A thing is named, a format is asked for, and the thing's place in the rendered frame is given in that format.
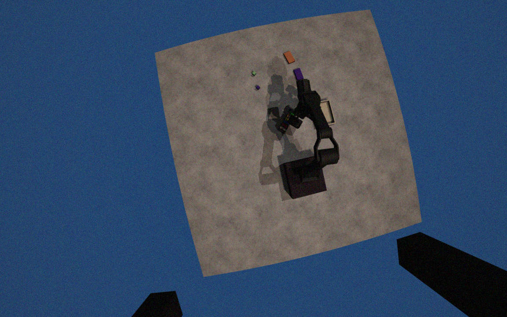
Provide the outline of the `orange rectangular block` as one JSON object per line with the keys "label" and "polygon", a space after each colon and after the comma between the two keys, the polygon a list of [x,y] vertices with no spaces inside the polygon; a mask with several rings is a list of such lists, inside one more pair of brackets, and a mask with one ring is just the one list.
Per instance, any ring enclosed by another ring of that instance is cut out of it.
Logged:
{"label": "orange rectangular block", "polygon": [[291,52],[290,52],[290,51],[289,51],[289,52],[284,53],[283,55],[284,55],[284,57],[286,58],[286,60],[287,60],[288,64],[293,63],[293,62],[295,61],[295,60],[294,60],[294,57],[292,56],[292,54],[291,54]]}

